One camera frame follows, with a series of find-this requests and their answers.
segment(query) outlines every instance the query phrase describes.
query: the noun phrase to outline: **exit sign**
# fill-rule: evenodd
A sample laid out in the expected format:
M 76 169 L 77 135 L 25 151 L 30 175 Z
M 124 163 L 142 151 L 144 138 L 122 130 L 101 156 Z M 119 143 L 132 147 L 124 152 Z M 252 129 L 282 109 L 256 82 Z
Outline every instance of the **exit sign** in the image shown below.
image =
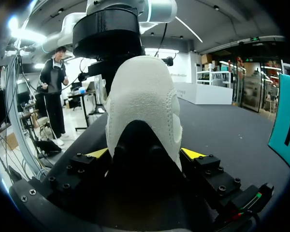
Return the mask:
M 252 42 L 260 41 L 259 37 L 251 37 L 250 40 L 251 40 Z

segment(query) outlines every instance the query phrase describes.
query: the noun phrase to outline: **white shoe upper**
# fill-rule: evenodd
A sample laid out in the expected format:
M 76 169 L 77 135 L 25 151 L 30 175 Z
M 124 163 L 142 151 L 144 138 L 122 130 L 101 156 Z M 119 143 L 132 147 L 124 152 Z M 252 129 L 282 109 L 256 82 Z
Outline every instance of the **white shoe upper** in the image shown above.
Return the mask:
M 134 120 L 142 120 L 181 170 L 180 107 L 169 70 L 162 60 L 140 56 L 124 62 L 115 75 L 105 108 L 107 146 L 112 156 L 125 127 Z
M 63 146 L 64 142 L 61 139 L 54 139 L 55 144 L 57 144 L 58 146 Z

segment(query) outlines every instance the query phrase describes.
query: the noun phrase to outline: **computer screen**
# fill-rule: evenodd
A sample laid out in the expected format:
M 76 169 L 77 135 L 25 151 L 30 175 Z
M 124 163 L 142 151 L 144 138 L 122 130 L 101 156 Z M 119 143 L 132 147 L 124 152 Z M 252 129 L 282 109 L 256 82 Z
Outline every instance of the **computer screen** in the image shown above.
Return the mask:
M 29 92 L 28 86 L 26 83 L 18 84 L 18 93 Z
M 72 85 L 71 85 L 71 91 L 78 90 L 79 87 L 82 87 L 82 82 L 72 83 Z

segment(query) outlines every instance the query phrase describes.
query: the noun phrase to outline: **black pants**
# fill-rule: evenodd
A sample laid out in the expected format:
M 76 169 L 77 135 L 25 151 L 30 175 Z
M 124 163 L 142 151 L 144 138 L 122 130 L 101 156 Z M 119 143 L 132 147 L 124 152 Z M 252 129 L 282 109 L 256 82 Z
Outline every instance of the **black pants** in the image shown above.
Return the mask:
M 59 94 L 46 95 L 45 101 L 50 125 L 56 135 L 56 138 L 60 138 L 61 134 L 64 134 L 66 132 L 64 129 L 64 120 L 60 95 Z

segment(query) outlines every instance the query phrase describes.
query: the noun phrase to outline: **teal sign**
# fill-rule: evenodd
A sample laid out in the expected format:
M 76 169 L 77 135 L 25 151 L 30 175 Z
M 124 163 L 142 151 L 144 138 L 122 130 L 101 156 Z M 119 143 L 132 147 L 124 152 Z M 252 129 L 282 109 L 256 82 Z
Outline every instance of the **teal sign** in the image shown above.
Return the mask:
M 290 76 L 279 77 L 279 103 L 269 146 L 290 166 Z
M 260 41 L 259 37 L 251 37 L 250 40 L 253 42 Z

